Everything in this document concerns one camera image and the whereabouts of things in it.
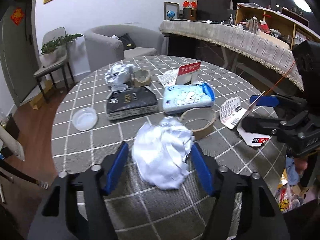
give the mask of blue globe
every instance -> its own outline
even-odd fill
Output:
[[[172,19],[176,14],[173,11],[168,11],[167,12],[167,17]]]

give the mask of blue gripper pad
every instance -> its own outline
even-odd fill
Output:
[[[128,159],[128,153],[129,153],[129,146],[126,142],[123,142],[119,149],[118,154],[113,162],[113,165],[111,166],[108,175],[107,175],[107,182],[106,186],[104,187],[104,191],[109,195],[113,190],[115,190],[118,180],[121,176],[123,167]]]
[[[251,96],[250,97],[250,104],[252,104],[259,96]],[[273,96],[262,96],[257,101],[257,106],[270,106],[276,107],[280,104],[277,97]]]
[[[203,189],[208,195],[213,196],[216,191],[213,185],[213,175],[205,163],[203,156],[205,155],[202,153],[199,145],[197,143],[193,144],[191,147],[192,163],[196,168]]]

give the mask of picture frame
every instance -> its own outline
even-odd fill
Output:
[[[170,20],[167,16],[168,11],[173,11],[175,16],[173,19],[179,19],[179,12],[180,12],[180,4],[174,2],[164,2],[164,20]]]

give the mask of orange wire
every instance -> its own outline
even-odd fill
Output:
[[[291,65],[291,67],[289,68],[289,70],[287,71],[287,73],[286,73],[284,76],[282,76],[282,78],[280,78],[279,81],[278,81],[272,88],[270,88],[270,90],[269,90],[267,93],[264,94],[264,96],[266,96],[267,94],[269,94],[269,92],[272,91],[272,90],[281,82],[281,80],[283,80],[283,79],[288,75],[288,73],[290,72],[290,70],[292,69],[292,67],[293,67],[293,65],[294,65],[295,63],[296,63],[296,61],[294,61],[294,62],[292,63],[292,65]]]

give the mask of ceiling light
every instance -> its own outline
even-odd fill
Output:
[[[293,0],[294,3],[305,12],[311,12],[311,9],[305,0]]]

